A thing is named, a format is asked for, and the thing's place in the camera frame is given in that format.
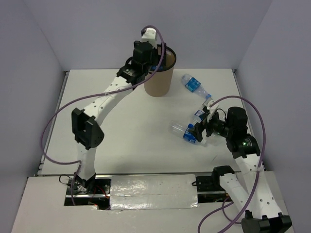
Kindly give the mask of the clear bottle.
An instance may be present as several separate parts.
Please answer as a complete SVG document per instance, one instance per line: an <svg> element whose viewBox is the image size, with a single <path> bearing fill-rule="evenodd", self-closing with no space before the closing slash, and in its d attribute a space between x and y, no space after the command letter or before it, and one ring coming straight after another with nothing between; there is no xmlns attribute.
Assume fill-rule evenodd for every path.
<svg viewBox="0 0 311 233"><path fill-rule="evenodd" d="M207 146L206 139L203 139L201 142L199 142L192 134L188 132L189 129L194 128L194 125L197 122L198 122L197 120L192 120L189 124L182 124L178 121L171 121L168 126L168 131L173 135L182 138L184 141L187 141L188 143L206 147Z"/></svg>

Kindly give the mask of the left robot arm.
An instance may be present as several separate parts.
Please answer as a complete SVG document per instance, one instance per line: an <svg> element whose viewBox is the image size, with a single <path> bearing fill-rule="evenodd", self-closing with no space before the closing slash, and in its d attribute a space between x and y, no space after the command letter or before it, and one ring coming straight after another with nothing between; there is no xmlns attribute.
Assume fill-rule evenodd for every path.
<svg viewBox="0 0 311 233"><path fill-rule="evenodd" d="M101 124L113 108L144 81L150 70L160 68L166 55L166 44L154 47L149 42L134 42L133 56L119 69L116 77L104 91L83 109L75 108L71 113L72 132L77 142L77 158L81 161L75 181L83 193L95 188L95 155L97 147L104 139Z"/></svg>

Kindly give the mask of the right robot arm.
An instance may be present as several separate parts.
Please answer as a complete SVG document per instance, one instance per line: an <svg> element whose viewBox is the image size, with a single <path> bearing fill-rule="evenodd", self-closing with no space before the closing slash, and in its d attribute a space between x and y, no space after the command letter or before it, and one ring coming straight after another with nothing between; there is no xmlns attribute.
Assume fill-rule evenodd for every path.
<svg viewBox="0 0 311 233"><path fill-rule="evenodd" d="M202 141L202 133L213 133L226 140L245 181L243 187L230 166L219 166L212 172L211 184L217 190L224 189L239 210L236 219L241 220L245 233L284 233L291 226L289 215L283 214L271 192L264 171L260 168L260 149L256 139L249 134L246 111L230 107L225 120L220 120L214 107L204 107L201 122L189 132Z"/></svg>

